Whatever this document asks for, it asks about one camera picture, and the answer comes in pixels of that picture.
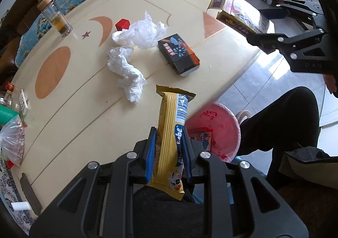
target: green container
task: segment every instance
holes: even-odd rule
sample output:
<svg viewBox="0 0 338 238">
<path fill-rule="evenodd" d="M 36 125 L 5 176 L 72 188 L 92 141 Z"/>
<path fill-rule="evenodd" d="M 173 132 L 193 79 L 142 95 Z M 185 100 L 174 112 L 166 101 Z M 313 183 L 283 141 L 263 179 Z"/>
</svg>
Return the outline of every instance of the green container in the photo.
<svg viewBox="0 0 338 238">
<path fill-rule="evenodd" d="M 0 125 L 5 125 L 18 114 L 18 112 L 0 105 Z"/>
</svg>

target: red cube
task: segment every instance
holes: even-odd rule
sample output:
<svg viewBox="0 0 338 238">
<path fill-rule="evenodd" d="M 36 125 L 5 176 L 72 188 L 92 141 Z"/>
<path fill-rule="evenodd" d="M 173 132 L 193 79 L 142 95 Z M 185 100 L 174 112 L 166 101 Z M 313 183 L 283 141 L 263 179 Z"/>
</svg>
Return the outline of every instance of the red cube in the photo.
<svg viewBox="0 0 338 238">
<path fill-rule="evenodd" d="M 130 22 L 127 19 L 121 19 L 117 24 L 115 24 L 115 27 L 117 31 L 122 31 L 122 29 L 129 29 Z"/>
<path fill-rule="evenodd" d="M 11 169 L 14 164 L 11 161 L 6 161 L 6 165 L 7 165 L 8 169 Z"/>
</svg>

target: star decoration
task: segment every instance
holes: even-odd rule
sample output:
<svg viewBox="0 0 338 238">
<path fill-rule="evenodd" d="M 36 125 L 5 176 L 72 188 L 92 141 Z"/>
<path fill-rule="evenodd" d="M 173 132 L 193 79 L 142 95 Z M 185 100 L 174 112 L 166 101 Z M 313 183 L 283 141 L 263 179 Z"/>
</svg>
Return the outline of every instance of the star decoration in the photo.
<svg viewBox="0 0 338 238">
<path fill-rule="evenodd" d="M 91 31 L 89 31 L 89 32 L 86 31 L 86 32 L 82 35 L 82 37 L 83 37 L 82 39 L 84 39 L 85 37 L 89 37 L 89 33 L 90 33 L 90 32 L 91 32 Z"/>
</svg>

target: gold snack wrapper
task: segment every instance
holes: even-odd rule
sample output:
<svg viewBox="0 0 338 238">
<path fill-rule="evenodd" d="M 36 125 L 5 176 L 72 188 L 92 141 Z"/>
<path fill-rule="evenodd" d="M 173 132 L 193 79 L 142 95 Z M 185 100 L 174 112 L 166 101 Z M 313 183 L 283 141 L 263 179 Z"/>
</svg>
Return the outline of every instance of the gold snack wrapper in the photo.
<svg viewBox="0 0 338 238">
<path fill-rule="evenodd" d="M 148 185 L 181 200 L 184 196 L 181 137 L 188 102 L 196 95 L 179 88 L 159 85 L 156 86 L 156 92 L 162 97 L 162 103 L 155 143 L 154 172 Z"/>
</svg>

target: orange crescent moon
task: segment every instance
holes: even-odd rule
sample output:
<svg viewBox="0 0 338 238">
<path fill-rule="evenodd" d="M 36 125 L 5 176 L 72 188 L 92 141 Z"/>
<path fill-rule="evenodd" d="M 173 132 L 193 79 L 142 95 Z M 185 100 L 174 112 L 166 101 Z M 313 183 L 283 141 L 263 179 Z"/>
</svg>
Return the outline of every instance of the orange crescent moon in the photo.
<svg viewBox="0 0 338 238">
<path fill-rule="evenodd" d="M 46 98 L 59 84 L 70 60 L 70 49 L 62 46 L 56 49 L 42 64 L 35 81 L 35 94 Z"/>
<path fill-rule="evenodd" d="M 90 19 L 90 21 L 97 21 L 102 25 L 103 33 L 102 33 L 102 39 L 99 44 L 99 47 L 106 41 L 106 39 L 109 37 L 110 32 L 113 29 L 113 21 L 109 17 L 95 17 Z"/>
</svg>

